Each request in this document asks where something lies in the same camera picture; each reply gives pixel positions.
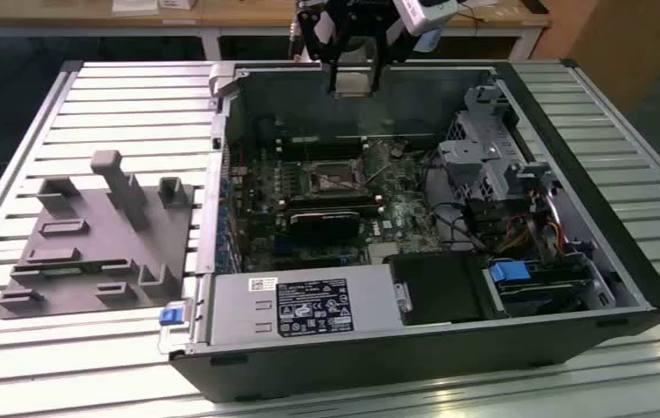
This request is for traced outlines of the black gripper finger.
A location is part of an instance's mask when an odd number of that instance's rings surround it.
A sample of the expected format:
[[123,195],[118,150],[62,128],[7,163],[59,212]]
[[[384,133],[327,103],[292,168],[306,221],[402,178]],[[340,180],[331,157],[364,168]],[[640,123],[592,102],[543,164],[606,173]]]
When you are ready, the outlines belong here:
[[412,34],[406,28],[392,41],[387,40],[387,34],[379,32],[375,35],[375,58],[372,66],[371,92],[376,93],[382,83],[384,69],[395,64],[404,63],[412,53]]
[[343,49],[342,32],[326,10],[300,10],[299,24],[304,49],[312,61],[320,62],[328,75],[328,93],[338,87],[339,58]]

